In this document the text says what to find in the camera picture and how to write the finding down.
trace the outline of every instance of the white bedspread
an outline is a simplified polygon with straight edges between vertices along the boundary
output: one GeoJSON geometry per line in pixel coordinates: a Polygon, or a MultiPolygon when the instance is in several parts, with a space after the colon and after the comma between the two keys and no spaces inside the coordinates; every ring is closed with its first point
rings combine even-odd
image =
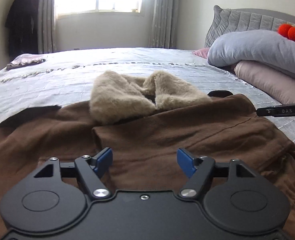
{"type": "MultiPolygon", "coordinates": [[[[208,93],[229,90],[246,95],[256,108],[280,103],[231,73],[210,66],[191,51],[116,48],[48,54],[39,65],[0,71],[0,122],[33,106],[66,106],[90,98],[95,77],[105,70],[148,76],[168,71],[208,93]]],[[[295,117],[269,117],[295,143],[295,117]]]]}

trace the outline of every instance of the headboard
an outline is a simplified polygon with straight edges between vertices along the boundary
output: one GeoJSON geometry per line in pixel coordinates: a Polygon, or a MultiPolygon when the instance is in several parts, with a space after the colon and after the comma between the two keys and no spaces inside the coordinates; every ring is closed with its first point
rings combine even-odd
{"type": "Polygon", "coordinates": [[[289,23],[295,26],[295,16],[272,10],[241,8],[222,9],[214,6],[214,19],[206,35],[205,48],[225,33],[250,30],[277,31],[279,26],[289,23]]]}

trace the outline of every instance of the light blue pillow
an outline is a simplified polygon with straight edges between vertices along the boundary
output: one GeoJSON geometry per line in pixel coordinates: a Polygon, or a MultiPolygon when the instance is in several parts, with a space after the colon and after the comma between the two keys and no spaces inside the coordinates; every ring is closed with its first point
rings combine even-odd
{"type": "Polygon", "coordinates": [[[207,60],[216,67],[254,60],[295,74],[295,41],[267,30],[227,33],[212,44],[207,60]]]}

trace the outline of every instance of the gray curtain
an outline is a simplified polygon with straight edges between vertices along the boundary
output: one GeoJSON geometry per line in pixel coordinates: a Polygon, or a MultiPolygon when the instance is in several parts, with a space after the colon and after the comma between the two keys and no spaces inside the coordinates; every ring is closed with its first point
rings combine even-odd
{"type": "Polygon", "coordinates": [[[176,23],[179,0],[155,0],[150,47],[173,49],[176,46],[176,23]]]}
{"type": "Polygon", "coordinates": [[[39,0],[37,33],[39,54],[57,51],[55,27],[55,0],[39,0]]]}

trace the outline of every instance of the hanging black coat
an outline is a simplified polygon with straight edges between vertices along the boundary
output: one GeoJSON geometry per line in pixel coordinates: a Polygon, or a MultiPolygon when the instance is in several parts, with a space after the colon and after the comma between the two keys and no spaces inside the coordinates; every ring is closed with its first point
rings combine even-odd
{"type": "Polygon", "coordinates": [[[9,28],[9,56],[38,54],[37,15],[39,0],[14,0],[5,27],[9,28]]]}

